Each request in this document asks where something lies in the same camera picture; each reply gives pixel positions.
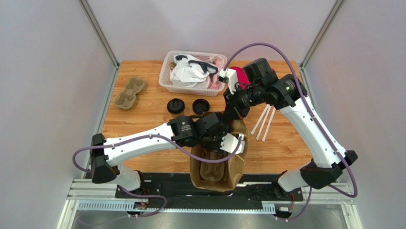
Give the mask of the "brown cardboard cup carrier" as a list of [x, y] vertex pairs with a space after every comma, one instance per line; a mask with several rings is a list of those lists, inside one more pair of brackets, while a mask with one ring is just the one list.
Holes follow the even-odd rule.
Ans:
[[[223, 159], [224, 155], [214, 151], [209, 152], [206, 149], [203, 149], [201, 157], [208, 160], [218, 160]], [[225, 174], [225, 162], [200, 163], [200, 176], [203, 180], [218, 182], [223, 179], [224, 174]]]

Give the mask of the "brown paper bag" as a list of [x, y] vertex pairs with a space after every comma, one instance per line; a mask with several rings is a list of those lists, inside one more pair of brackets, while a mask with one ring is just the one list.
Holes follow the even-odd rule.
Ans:
[[225, 162], [225, 174], [222, 180], [218, 182], [211, 182], [203, 180], [200, 176], [200, 163], [196, 159], [190, 159], [190, 177], [193, 185], [196, 188], [207, 189], [210, 191], [225, 192], [235, 189], [237, 183], [240, 181], [244, 174], [246, 165], [246, 159], [248, 154], [248, 130], [244, 121], [242, 120], [230, 120], [228, 133], [244, 134], [246, 136], [244, 152], [241, 154], [235, 154]]

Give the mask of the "black coffee cup lid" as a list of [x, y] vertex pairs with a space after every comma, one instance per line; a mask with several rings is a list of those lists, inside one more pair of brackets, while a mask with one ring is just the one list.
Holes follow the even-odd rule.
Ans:
[[172, 115], [180, 115], [185, 110], [185, 103], [182, 99], [173, 98], [167, 103], [167, 110]]

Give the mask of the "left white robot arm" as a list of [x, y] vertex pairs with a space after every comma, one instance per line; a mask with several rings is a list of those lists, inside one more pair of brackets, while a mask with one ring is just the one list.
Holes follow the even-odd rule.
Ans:
[[179, 115], [158, 127], [124, 137], [95, 134], [90, 148], [91, 180], [133, 191], [142, 186], [141, 175], [125, 166], [124, 161], [160, 150], [195, 146], [232, 156], [240, 152], [241, 140], [230, 133], [229, 121], [220, 112]]

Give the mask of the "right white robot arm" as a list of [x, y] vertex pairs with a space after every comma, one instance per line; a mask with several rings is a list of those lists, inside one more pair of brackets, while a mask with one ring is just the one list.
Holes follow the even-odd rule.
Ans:
[[306, 88], [293, 75], [278, 78], [265, 58], [243, 67], [249, 84], [241, 88], [237, 72], [222, 69], [218, 79], [228, 84], [224, 98], [224, 115], [243, 119], [251, 107], [266, 103], [281, 112], [295, 127], [312, 154], [305, 165], [283, 172], [273, 182], [276, 190], [284, 193], [299, 187], [322, 189], [331, 186], [358, 159], [353, 150], [346, 150], [328, 131], [314, 110]]

